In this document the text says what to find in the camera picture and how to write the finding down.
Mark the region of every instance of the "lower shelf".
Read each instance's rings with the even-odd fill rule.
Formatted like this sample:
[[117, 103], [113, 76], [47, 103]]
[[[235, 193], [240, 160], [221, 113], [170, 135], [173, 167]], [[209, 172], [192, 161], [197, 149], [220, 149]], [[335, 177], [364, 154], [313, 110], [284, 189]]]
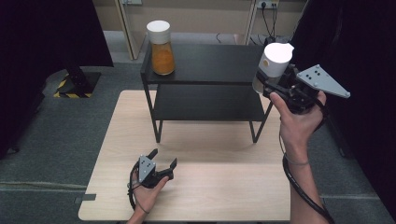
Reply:
[[251, 86], [161, 85], [156, 120], [262, 121], [260, 95]]

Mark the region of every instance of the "stand base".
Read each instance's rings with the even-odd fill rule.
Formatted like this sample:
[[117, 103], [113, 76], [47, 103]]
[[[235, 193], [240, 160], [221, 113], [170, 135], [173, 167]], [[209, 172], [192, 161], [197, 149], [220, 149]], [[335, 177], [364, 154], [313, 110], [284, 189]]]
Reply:
[[69, 74], [66, 74], [64, 80], [59, 84], [58, 90], [53, 94], [53, 96], [64, 98], [90, 98], [101, 74], [90, 72], [84, 73], [84, 75], [92, 87], [90, 91], [79, 90], [78, 87], [73, 84]]

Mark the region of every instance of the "human arm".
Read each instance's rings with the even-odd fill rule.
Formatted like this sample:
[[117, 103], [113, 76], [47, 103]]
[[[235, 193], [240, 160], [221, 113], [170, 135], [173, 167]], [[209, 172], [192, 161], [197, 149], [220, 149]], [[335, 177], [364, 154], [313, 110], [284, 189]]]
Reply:
[[[285, 145], [291, 174], [301, 189], [320, 207], [321, 200], [308, 161], [307, 145], [311, 134], [322, 121], [322, 112], [315, 105], [303, 115], [292, 114], [283, 99], [272, 92], [271, 101], [279, 111], [281, 117], [280, 135]], [[320, 91], [318, 99], [325, 104], [326, 96]], [[315, 211], [297, 191], [290, 186], [290, 223], [328, 223], [327, 220]]]
[[145, 220], [146, 216], [154, 207], [161, 189], [165, 186], [168, 180], [168, 176], [164, 177], [153, 189], [147, 189], [143, 186], [138, 186], [138, 184], [134, 186], [136, 208], [131, 218], [127, 221], [127, 224], [140, 224]]

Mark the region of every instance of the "clear plastic bottle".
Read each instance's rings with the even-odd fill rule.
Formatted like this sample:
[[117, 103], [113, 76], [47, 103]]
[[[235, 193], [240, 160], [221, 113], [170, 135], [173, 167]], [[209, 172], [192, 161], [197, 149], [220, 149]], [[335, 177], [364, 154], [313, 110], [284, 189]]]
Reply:
[[167, 21], [151, 21], [147, 28], [151, 44], [152, 69], [158, 75], [169, 75], [175, 71], [170, 24]]

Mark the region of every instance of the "wearable gripper device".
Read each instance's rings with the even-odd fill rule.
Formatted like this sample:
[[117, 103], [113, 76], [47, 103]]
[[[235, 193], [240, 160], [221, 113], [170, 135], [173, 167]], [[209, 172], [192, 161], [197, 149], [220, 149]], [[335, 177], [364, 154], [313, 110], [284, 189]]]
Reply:
[[[160, 172], [155, 171], [156, 163], [152, 160], [158, 153], [158, 149], [155, 148], [147, 156], [141, 155], [139, 160], [136, 162], [129, 177], [128, 184], [128, 195], [131, 206], [135, 209], [134, 203], [134, 189], [143, 186], [148, 189], [152, 189], [166, 176], [169, 176], [169, 180], [174, 178], [173, 170], [177, 166], [177, 159], [174, 159], [168, 169]], [[133, 174], [136, 172], [137, 179], [133, 180]]]
[[303, 114], [312, 106], [319, 105], [326, 117], [327, 110], [317, 98], [319, 91], [343, 98], [350, 96], [350, 92], [338, 84], [319, 64], [301, 72], [294, 64], [289, 64], [278, 83], [274, 83], [260, 68], [256, 78], [263, 85], [264, 97], [269, 98], [270, 93], [275, 91], [294, 114]]

